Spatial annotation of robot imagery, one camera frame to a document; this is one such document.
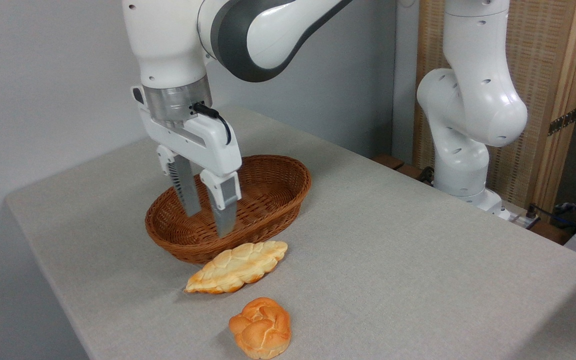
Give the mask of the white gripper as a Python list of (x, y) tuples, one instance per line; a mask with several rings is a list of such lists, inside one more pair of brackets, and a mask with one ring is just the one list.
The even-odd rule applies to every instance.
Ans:
[(208, 191), (218, 237), (226, 237), (236, 223), (242, 191), (236, 172), (242, 166), (239, 144), (230, 124), (199, 114), (171, 129), (154, 121), (141, 86), (131, 88), (145, 130), (157, 147), (158, 160), (188, 217), (202, 207), (191, 162), (204, 170), (199, 177)]

